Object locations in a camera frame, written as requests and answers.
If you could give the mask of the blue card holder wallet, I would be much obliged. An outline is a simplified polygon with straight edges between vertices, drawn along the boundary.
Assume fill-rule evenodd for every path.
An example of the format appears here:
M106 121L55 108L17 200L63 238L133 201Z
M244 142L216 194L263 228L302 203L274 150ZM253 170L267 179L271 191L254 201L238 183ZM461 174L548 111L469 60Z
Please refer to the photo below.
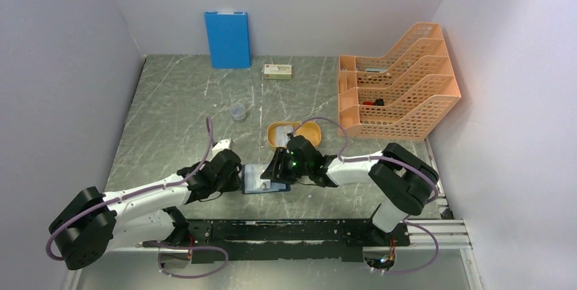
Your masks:
M244 195L289 192L291 186L261 178L265 164L244 165L241 173L241 191Z

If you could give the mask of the white VIP credit card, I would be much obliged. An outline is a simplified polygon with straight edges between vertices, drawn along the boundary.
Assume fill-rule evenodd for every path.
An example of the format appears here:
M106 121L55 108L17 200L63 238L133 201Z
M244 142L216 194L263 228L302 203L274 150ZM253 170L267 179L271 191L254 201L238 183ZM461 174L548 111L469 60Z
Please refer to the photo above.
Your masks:
M274 144L277 147L285 147L293 132L292 125L279 125L275 128Z

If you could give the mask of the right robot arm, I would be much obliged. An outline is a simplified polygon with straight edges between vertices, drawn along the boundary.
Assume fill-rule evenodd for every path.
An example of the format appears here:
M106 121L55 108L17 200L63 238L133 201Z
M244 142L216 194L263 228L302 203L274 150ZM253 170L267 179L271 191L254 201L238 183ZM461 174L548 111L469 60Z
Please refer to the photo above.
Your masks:
M306 177L319 187L374 184L384 194L367 227L367 237L383 245L408 216L420 215L438 197L438 173L397 143L369 155L324 155L303 136L291 138L277 148L260 175L261 180L294 184Z

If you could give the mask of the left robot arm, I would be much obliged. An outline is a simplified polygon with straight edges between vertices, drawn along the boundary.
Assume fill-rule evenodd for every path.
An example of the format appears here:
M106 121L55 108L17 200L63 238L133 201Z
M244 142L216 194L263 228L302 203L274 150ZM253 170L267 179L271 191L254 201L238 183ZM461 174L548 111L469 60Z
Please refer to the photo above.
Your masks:
M85 188L50 224L47 253L69 270L79 270L109 251L137 243L193 244L179 208L239 190L241 170L240 157L224 149L209 161L144 186L105 193Z

